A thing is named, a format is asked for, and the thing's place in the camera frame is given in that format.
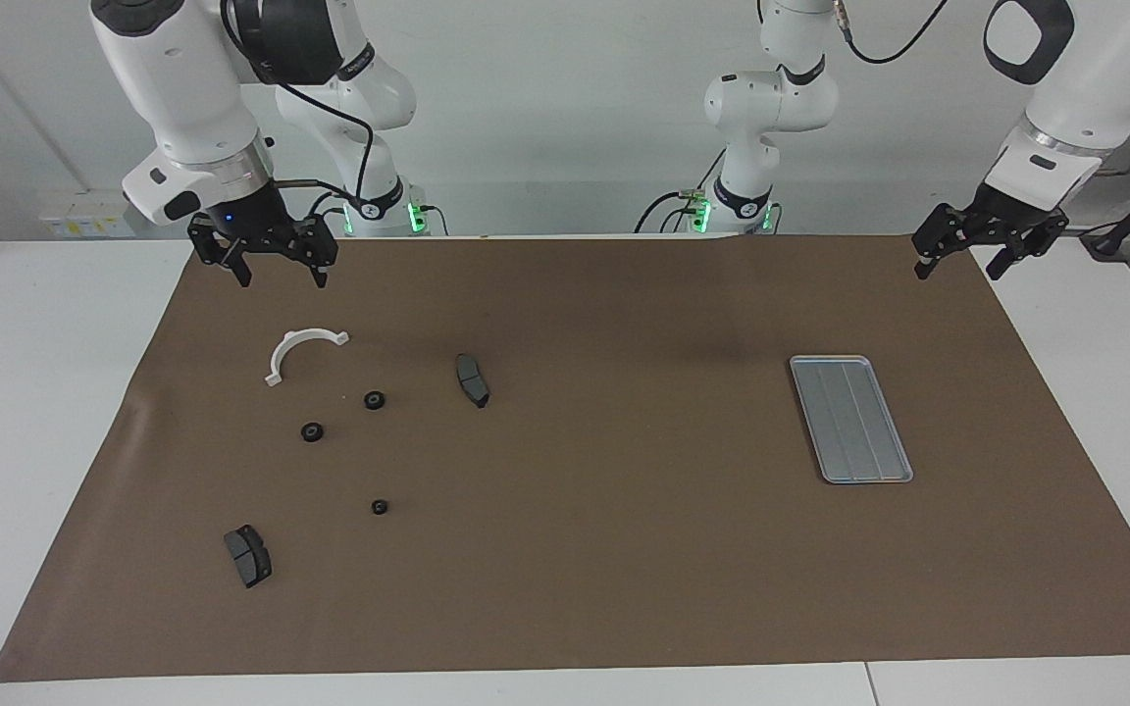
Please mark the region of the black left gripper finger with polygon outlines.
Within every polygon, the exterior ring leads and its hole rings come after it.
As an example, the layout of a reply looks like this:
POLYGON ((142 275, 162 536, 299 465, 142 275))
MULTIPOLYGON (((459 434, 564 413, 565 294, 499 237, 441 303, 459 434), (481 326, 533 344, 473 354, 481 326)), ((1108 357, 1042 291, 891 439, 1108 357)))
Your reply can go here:
POLYGON ((956 209, 951 204, 938 204, 911 236, 918 261, 914 273, 919 280, 927 280, 945 258, 963 253, 976 244, 981 213, 977 210, 956 209))
POLYGON ((986 277, 991 281, 1000 280, 1018 261, 1044 256, 1053 247, 1054 242, 1063 236, 1067 225, 1068 220, 1044 220, 1024 235, 1011 233, 1005 241, 1002 250, 986 265, 986 277))

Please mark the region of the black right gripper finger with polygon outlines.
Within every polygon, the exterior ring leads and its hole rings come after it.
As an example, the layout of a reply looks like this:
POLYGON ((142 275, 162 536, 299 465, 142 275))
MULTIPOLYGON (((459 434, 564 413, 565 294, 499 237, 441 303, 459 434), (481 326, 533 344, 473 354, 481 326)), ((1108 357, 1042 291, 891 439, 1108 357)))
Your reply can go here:
POLYGON ((328 272, 336 263, 339 246, 324 218, 305 218, 294 223, 292 259, 308 268, 318 287, 328 282, 328 272))
POLYGON ((245 260, 241 238, 224 239, 208 216, 192 216, 186 225, 194 254, 206 267, 219 267, 236 278, 241 287, 250 286, 252 273, 245 260))

